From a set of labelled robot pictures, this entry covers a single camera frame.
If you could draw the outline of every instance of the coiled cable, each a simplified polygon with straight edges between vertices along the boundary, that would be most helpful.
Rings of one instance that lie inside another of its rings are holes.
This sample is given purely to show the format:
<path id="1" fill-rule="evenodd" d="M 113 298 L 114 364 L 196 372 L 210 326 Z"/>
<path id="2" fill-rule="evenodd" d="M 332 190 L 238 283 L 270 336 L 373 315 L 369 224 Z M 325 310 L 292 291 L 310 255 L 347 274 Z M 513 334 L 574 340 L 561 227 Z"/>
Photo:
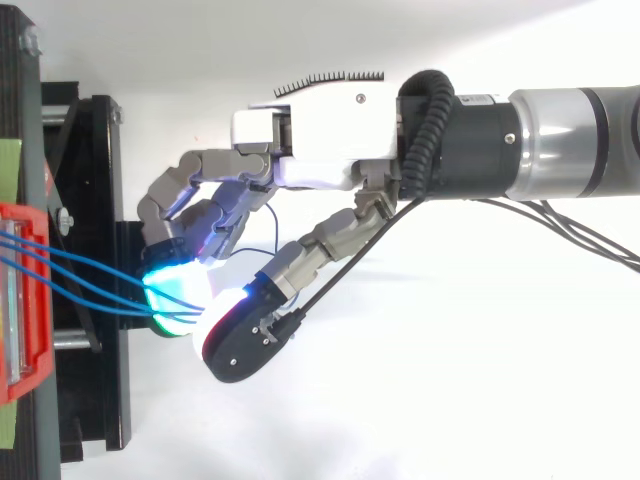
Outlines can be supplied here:
<path id="1" fill-rule="evenodd" d="M 455 92 L 449 78 L 438 70 L 424 70 L 400 88 L 401 97 L 427 97 L 427 113 L 402 162 L 400 200 L 428 196 L 433 157 L 440 145 L 453 108 Z"/>

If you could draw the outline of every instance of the led light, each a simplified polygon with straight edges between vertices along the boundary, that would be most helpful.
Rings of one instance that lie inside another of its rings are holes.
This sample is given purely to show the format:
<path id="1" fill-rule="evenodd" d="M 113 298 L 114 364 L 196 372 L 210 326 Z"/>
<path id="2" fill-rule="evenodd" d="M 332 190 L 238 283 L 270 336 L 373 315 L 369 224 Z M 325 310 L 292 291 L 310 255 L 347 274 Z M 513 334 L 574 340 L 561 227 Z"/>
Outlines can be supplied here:
<path id="1" fill-rule="evenodd" d="M 154 270 L 142 279 L 145 285 L 155 287 L 172 297 L 184 300 L 198 307 L 205 307 L 211 302 L 211 284 L 206 267 L 194 260 L 182 265 L 165 267 Z M 187 307 L 178 305 L 164 297 L 156 295 L 150 290 L 145 290 L 147 302 L 151 308 L 159 312 L 188 312 Z M 158 326 L 169 335 L 180 336 L 191 333 L 194 324 L 180 323 L 163 315 L 154 315 Z M 184 317 L 189 320 L 197 320 L 199 317 Z"/>
<path id="2" fill-rule="evenodd" d="M 193 331 L 193 348 L 195 348 L 200 360 L 202 360 L 204 341 L 207 339 L 211 329 L 216 326 L 229 310 L 245 298 L 247 298 L 247 292 L 242 288 L 231 288 L 220 292 L 216 298 L 206 305 L 206 309 L 198 317 L 198 324 Z"/>

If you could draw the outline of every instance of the screw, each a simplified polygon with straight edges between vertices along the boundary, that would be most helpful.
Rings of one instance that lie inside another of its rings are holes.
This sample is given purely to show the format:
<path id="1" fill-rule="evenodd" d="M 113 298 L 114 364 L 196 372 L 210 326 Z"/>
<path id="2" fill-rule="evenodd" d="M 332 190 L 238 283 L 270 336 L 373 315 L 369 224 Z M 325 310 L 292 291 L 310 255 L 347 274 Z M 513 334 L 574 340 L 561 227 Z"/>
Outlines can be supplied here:
<path id="1" fill-rule="evenodd" d="M 42 55 L 42 46 L 40 45 L 40 39 L 38 38 L 39 29 L 35 25 L 31 25 L 25 28 L 24 32 L 20 36 L 20 48 L 27 52 L 32 57 L 39 57 Z"/>
<path id="2" fill-rule="evenodd" d="M 58 230 L 60 230 L 60 235 L 62 235 L 63 237 L 69 235 L 69 230 L 76 223 L 73 217 L 69 215 L 69 210 L 64 207 L 58 210 L 58 213 L 56 214 L 56 221 L 58 223 Z"/>
<path id="3" fill-rule="evenodd" d="M 124 110 L 122 107 L 114 107 L 111 111 L 111 120 L 116 125 L 122 125 L 124 123 Z"/>

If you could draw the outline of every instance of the black metal frame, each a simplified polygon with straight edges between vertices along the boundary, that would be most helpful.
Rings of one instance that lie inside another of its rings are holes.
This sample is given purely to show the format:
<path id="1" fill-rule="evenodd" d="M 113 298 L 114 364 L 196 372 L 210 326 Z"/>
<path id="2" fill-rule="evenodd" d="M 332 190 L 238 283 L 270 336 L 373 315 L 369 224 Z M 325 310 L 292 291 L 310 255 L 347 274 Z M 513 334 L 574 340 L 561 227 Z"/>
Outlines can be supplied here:
<path id="1" fill-rule="evenodd" d="M 134 250 L 130 237 L 123 235 L 128 230 L 122 225 L 120 138 L 113 114 L 117 104 L 108 96 L 78 99 L 77 83 L 45 83 L 42 92 L 45 106 L 69 106 L 62 125 L 44 127 L 45 153 L 55 178 L 48 199 L 52 245 L 130 271 Z M 66 237 L 55 224 L 63 206 L 75 219 Z M 69 267 L 105 290 L 130 296 L 117 277 L 83 264 Z M 87 293 L 85 297 L 110 304 Z M 125 329 L 130 321 L 79 308 L 55 294 L 53 300 L 55 329 L 82 328 L 91 344 L 90 350 L 56 352 L 62 462 L 82 460 L 86 440 L 104 439 L 107 450 L 121 450 L 131 438 Z"/>
<path id="2" fill-rule="evenodd" d="M 49 211 L 53 246 L 136 275 L 144 241 L 141 223 L 122 218 L 118 106 L 108 96 L 80 100 L 77 82 L 41 85 L 38 57 L 21 45 L 31 25 L 18 8 L 0 5 L 0 138 L 23 142 L 18 200 Z M 43 127 L 43 105 L 68 105 L 64 122 Z M 43 151 L 55 179 L 48 192 Z M 63 206 L 76 222 L 66 237 L 57 224 Z M 105 290 L 145 301 L 141 289 L 113 276 L 56 260 Z M 54 294 L 53 323 L 81 328 L 90 348 L 57 351 L 56 372 L 19 399 L 15 448 L 0 450 L 3 479 L 58 480 L 61 461 L 82 460 L 82 441 L 104 439 L 107 450 L 121 450 L 131 438 L 127 330 L 152 320 L 100 314 Z"/>

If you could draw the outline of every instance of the black cable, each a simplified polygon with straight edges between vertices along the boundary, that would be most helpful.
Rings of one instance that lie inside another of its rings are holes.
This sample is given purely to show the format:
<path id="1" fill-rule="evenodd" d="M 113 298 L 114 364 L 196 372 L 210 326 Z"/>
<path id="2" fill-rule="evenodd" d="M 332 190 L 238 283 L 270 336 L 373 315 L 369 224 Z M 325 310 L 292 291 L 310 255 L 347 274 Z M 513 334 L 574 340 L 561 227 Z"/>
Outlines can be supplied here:
<path id="1" fill-rule="evenodd" d="M 549 215 L 542 205 L 538 205 L 535 202 L 520 202 L 520 203 L 522 203 L 523 205 L 531 208 L 532 210 L 536 211 L 540 215 L 544 215 L 544 216 L 548 216 Z M 567 217 L 567 216 L 562 215 L 560 213 L 558 213 L 558 215 L 562 218 L 562 220 L 564 220 L 565 222 L 569 223 L 571 226 L 573 226 L 573 227 L 575 227 L 575 228 L 577 228 L 579 230 L 582 230 L 586 234 L 591 235 L 593 238 L 597 238 L 601 242 L 604 242 L 604 243 L 612 246 L 616 250 L 624 253 L 626 255 L 626 257 L 623 256 L 622 258 L 624 258 L 626 260 L 631 260 L 631 261 L 634 261 L 634 262 L 640 262 L 640 256 L 636 255 L 631 250 L 626 249 L 622 245 L 614 242 L 613 240 L 610 240 L 609 238 L 605 237 L 604 235 L 596 232 L 595 230 L 592 230 L 591 228 L 581 224 L 580 222 L 575 221 L 574 219 L 572 219 L 570 217 Z"/>
<path id="2" fill-rule="evenodd" d="M 616 255 L 615 253 L 611 252 L 610 250 L 608 250 L 607 248 L 603 247 L 602 245 L 600 245 L 599 243 L 597 243 L 594 240 L 591 240 L 589 237 L 586 237 L 584 235 L 582 235 L 581 233 L 576 232 L 573 227 L 569 224 L 569 222 L 565 221 L 561 215 L 559 215 L 553 208 L 551 208 L 551 205 L 549 205 L 549 203 L 545 200 L 541 201 L 540 204 L 544 207 L 545 211 L 551 215 L 556 222 L 558 222 L 562 228 L 565 229 L 565 231 L 569 232 L 571 235 L 573 235 L 575 238 L 582 240 L 585 243 L 588 243 L 589 245 L 592 245 L 594 248 L 596 248 L 598 251 L 600 251 L 601 253 L 603 253 L 604 255 L 606 255 L 607 257 L 609 257 L 611 260 L 614 260 L 622 265 L 624 265 L 625 267 L 629 268 L 630 270 L 633 270 L 636 273 L 640 273 L 640 266 L 635 265 L 629 261 L 627 261 L 626 259 L 622 258 L 620 255 Z"/>
<path id="3" fill-rule="evenodd" d="M 398 223 L 405 215 L 407 215 L 411 210 L 416 208 L 424 201 L 424 198 L 416 198 L 413 202 L 404 207 L 400 212 L 398 212 L 394 217 L 392 217 L 380 230 L 378 230 L 373 237 L 367 242 L 367 244 L 362 247 L 358 253 L 356 253 L 351 260 L 349 260 L 344 267 L 342 267 L 338 273 L 336 273 L 331 279 L 325 283 L 320 290 L 316 292 L 316 294 L 309 299 L 307 303 L 305 303 L 302 307 L 296 310 L 296 315 L 301 315 L 304 317 L 313 306 L 318 303 L 322 297 L 324 297 L 329 291 L 335 287 L 335 285 L 342 280 L 342 278 L 349 273 L 349 271 L 356 266 L 356 264 L 362 260 L 369 250 L 373 248 L 373 246 L 380 241 L 380 239 L 393 227 L 396 223 Z"/>
<path id="4" fill-rule="evenodd" d="M 427 195 L 435 155 L 449 122 L 455 93 L 449 78 L 437 70 L 425 70 L 409 78 L 398 96 L 427 97 L 427 112 L 413 143 L 402 160 L 399 198 L 412 200 Z"/>
<path id="5" fill-rule="evenodd" d="M 589 253 L 593 253 L 594 255 L 598 255 L 602 258 L 606 258 L 608 260 L 611 260 L 609 257 L 607 257 L 606 255 L 604 255 L 603 253 L 601 253 L 599 250 L 596 250 L 595 248 L 591 248 L 588 247 L 587 245 L 584 245 L 583 243 L 579 242 L 578 240 L 576 240 L 575 238 L 573 238 L 571 235 L 569 235 L 567 232 L 565 232 L 561 227 L 559 227 L 558 225 L 556 225 L 555 223 L 551 223 L 551 222 L 547 222 L 541 218 L 536 217 L 535 215 L 530 214 L 529 212 L 525 212 L 523 210 L 520 210 L 519 208 L 516 208 L 512 205 L 507 205 L 506 203 L 501 203 L 498 202 L 496 200 L 474 200 L 477 203 L 484 203 L 487 205 L 492 205 L 494 207 L 499 207 L 499 208 L 503 208 L 505 210 L 509 210 L 510 212 L 513 213 L 517 213 L 518 215 L 522 215 L 523 217 L 528 218 L 529 220 L 533 220 L 536 223 L 539 223 L 540 225 L 547 227 L 549 230 L 551 230 L 553 233 L 556 233 L 558 235 L 560 235 L 562 238 L 564 238 L 565 240 L 573 243 L 574 245 L 583 248 L 585 250 L 587 250 Z"/>

